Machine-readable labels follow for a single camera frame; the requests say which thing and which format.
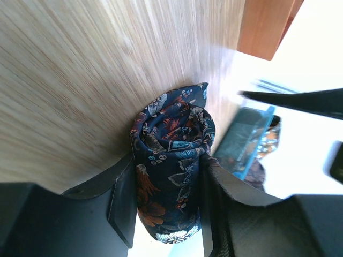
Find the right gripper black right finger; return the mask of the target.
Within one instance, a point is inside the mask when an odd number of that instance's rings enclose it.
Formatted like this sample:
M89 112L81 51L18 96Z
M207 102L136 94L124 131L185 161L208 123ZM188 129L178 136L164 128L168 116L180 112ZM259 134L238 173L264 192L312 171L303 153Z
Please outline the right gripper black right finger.
M342 256L342 196L279 199L200 158L205 256Z

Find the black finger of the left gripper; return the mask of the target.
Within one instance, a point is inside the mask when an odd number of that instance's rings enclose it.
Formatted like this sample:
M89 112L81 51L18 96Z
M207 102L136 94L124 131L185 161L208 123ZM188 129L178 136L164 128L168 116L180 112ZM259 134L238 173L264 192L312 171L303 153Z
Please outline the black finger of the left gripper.
M240 95L271 105L342 120L342 89L299 94L241 91Z

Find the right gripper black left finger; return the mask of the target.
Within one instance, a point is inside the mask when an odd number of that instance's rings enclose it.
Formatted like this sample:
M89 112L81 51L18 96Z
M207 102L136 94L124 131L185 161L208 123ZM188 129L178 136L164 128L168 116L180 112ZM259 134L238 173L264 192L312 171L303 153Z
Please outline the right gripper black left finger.
M127 256L136 211L131 154L62 194L1 183L1 256Z

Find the navy floral tie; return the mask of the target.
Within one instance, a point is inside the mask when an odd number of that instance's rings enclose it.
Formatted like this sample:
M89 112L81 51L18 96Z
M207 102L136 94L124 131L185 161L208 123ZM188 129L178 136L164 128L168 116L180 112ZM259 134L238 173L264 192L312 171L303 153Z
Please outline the navy floral tie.
M215 123L205 110L208 83L170 90L145 107L130 132L138 215L148 233L178 244L200 230L200 158Z

